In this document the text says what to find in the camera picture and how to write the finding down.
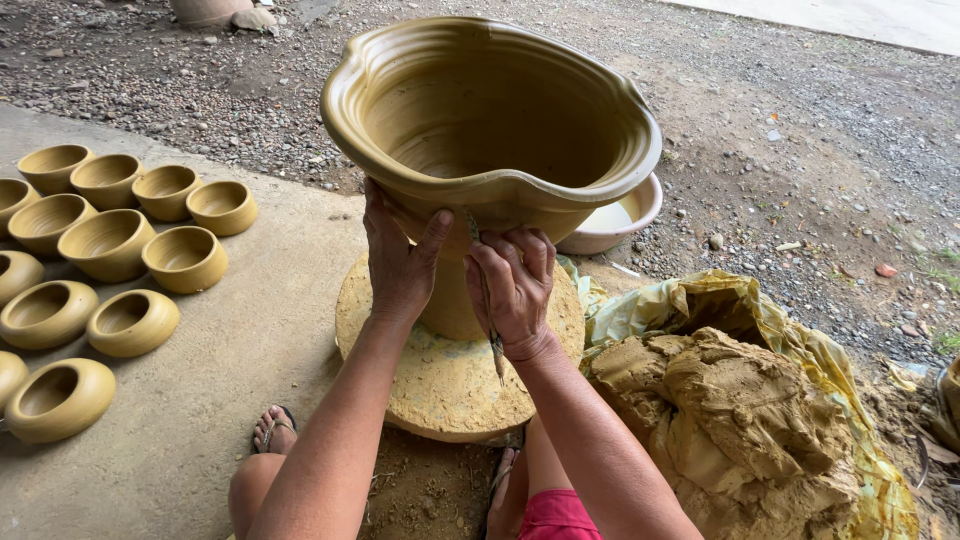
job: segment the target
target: yellow plastic sheet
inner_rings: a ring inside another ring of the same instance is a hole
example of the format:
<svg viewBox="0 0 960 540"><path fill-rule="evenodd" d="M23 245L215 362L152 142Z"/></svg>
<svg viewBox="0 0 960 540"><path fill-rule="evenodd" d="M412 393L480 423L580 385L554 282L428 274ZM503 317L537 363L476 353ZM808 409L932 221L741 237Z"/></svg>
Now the yellow plastic sheet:
<svg viewBox="0 0 960 540"><path fill-rule="evenodd" d="M557 259L584 306L587 342L580 368L585 376L601 351L645 331L690 334L710 326L785 355L843 409L856 441L853 459L863 485L857 514L839 538L916 540L919 522L913 499L903 476L877 443L876 426L857 397L850 357L843 347L790 319L750 277L707 270L611 298L593 278L581 277L569 258Z"/></svg>

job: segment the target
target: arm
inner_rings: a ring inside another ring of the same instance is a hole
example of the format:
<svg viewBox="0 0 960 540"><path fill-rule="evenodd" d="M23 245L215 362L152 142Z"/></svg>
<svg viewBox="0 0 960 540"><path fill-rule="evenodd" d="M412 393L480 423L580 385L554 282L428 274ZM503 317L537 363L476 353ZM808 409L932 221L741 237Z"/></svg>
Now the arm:
<svg viewBox="0 0 960 540"><path fill-rule="evenodd" d="M330 391L300 432L248 538L356 538L400 351L423 311L453 214L441 210L410 245L367 180L371 315Z"/></svg>
<svg viewBox="0 0 960 540"><path fill-rule="evenodd" d="M483 232L464 259L480 325L488 327L480 284L506 357L526 384L557 456L584 507L608 540L702 538L636 438L570 362L546 325L557 255L543 231ZM523 251L522 259L514 245Z"/></svg>

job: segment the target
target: dirt ground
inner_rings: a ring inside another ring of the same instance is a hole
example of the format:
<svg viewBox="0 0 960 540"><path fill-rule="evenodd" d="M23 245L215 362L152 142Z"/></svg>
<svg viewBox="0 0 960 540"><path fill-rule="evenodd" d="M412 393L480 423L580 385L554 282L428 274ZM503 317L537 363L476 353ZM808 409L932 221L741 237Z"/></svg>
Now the dirt ground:
<svg viewBox="0 0 960 540"><path fill-rule="evenodd" d="M362 172L318 116L346 39L438 14L561 39L631 78L665 137L660 218L576 258L581 272L612 293L710 267L756 277L847 348L888 451L918 480L909 421L924 421L934 378L960 350L957 58L649 2L347 0L309 19L300 8L317 3L278 4L287 20L271 37L183 30L165 2L8 2L0 103L356 196ZM800 247L776 250L789 242ZM881 277L881 263L899 272ZM897 389L885 357L925 366L920 390ZM475 534L496 451L386 430L380 452L360 537ZM949 478L960 465L933 462L916 494L922 538L960 534Z"/></svg>

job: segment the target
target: flip-flop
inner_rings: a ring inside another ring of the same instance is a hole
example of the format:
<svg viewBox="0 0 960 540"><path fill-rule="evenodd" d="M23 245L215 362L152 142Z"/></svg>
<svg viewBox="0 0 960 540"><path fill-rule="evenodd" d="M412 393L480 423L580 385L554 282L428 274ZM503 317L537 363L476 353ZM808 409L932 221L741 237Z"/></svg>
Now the flip-flop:
<svg viewBox="0 0 960 540"><path fill-rule="evenodd" d="M510 450L514 451L514 463L516 463L516 453L520 451L517 447L507 447ZM497 460L495 467L493 468L493 481L490 482L490 495L487 497L487 513L484 515L490 515L490 509L493 507L493 496L496 495L496 488L500 485L500 481L503 480L503 477L507 476L507 473L514 470L514 463L511 463L507 466L506 469L497 472L497 469L500 468L500 463L503 462L503 455L500 456L500 459ZM477 540L487 540L487 520L483 521L483 524L480 526L480 531L477 534Z"/></svg>
<svg viewBox="0 0 960 540"><path fill-rule="evenodd" d="M297 421L294 420L293 413L290 412L289 408L283 405L279 405L279 407L283 409L283 412L287 415L287 418L290 419L290 424L287 424L285 420L282 420L280 418L274 418L273 420L271 420L270 426L267 426L267 430L263 432L263 441L261 441L263 443L262 451L256 448L256 445L253 444L253 441L256 440L256 435L254 435L251 438L251 444L253 444L253 449L256 450L258 454L268 454L270 452L270 434L274 432L275 427L283 426L284 428L287 428L288 430L292 431L294 435L297 434Z"/></svg>

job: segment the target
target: potter's wheel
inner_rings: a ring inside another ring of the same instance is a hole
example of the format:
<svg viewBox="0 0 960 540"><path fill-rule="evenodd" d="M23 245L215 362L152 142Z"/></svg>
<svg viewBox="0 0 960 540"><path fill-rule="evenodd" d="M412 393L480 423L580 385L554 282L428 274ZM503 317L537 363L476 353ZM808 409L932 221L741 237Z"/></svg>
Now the potter's wheel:
<svg viewBox="0 0 960 540"><path fill-rule="evenodd" d="M584 346L580 300L566 272L555 264L547 324L572 361ZM337 344L349 355L370 314L372 290L364 254L350 268L337 301ZM493 439L533 416L533 402L513 366L505 362L504 386L493 369L486 339L455 341L414 325L396 368L386 420L417 435L445 442Z"/></svg>

